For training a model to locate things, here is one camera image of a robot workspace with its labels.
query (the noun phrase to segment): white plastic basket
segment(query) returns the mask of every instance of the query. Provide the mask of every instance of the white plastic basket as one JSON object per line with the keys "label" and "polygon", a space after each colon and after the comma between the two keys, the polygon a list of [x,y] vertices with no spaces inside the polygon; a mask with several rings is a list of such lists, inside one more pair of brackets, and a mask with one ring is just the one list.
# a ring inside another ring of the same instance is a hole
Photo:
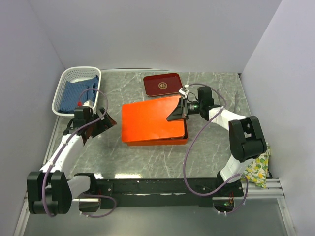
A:
{"label": "white plastic basket", "polygon": [[[58,115],[58,116],[63,116],[63,117],[74,117],[73,113],[60,113],[58,112],[61,100],[63,98],[63,91],[65,87],[66,81],[69,82],[78,82],[78,81],[83,81],[83,80],[88,80],[92,79],[97,75],[99,77],[98,80],[98,89],[100,87],[100,81],[101,81],[101,71],[96,68],[96,67],[91,67],[91,66],[78,66],[78,67],[71,67],[63,72],[63,74],[60,77],[57,90],[55,92],[53,104],[51,106],[53,112]],[[93,105],[93,110],[97,106],[97,101],[98,101],[98,94],[99,92],[96,93],[96,98],[95,98],[95,103]]]}

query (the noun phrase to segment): red tray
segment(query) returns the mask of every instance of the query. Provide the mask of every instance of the red tray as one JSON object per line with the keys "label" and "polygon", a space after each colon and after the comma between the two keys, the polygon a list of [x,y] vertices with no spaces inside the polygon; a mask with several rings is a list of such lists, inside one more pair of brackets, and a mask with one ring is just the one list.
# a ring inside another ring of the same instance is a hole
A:
{"label": "red tray", "polygon": [[148,97],[177,94],[183,87],[181,77],[177,73],[146,76],[143,83]]}

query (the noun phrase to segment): blue towel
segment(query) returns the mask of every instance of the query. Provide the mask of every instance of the blue towel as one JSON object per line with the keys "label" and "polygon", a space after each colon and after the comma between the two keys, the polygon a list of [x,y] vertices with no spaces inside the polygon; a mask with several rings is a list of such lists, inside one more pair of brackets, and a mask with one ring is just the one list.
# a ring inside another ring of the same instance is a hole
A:
{"label": "blue towel", "polygon": [[[78,99],[82,91],[89,88],[97,88],[98,86],[98,76],[96,75],[93,79],[79,81],[76,83],[71,83],[67,81],[65,83],[63,98],[60,103],[58,112],[60,113],[74,113],[74,109],[77,106]],[[96,91],[89,90],[81,96],[80,102],[83,104],[87,100],[95,102]]]}

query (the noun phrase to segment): white wall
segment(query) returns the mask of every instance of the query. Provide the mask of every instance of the white wall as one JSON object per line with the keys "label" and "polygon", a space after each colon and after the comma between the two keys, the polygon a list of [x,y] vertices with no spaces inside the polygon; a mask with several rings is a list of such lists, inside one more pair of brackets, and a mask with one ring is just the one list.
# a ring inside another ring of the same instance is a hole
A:
{"label": "white wall", "polygon": [[242,72],[281,0],[29,0],[65,67]]}
{"label": "white wall", "polygon": [[242,74],[298,235],[315,235],[315,1],[283,0]]}
{"label": "white wall", "polygon": [[0,1],[0,235],[12,235],[26,177],[39,170],[62,66],[26,0]]}

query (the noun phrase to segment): floral fabric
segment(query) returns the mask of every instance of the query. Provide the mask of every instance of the floral fabric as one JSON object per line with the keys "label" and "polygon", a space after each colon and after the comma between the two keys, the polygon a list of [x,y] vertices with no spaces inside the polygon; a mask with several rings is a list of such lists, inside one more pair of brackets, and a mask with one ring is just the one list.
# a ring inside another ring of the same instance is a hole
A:
{"label": "floral fabric", "polygon": [[266,187],[268,162],[270,157],[270,146],[267,143],[267,151],[250,163],[243,174],[246,178],[262,188]]}

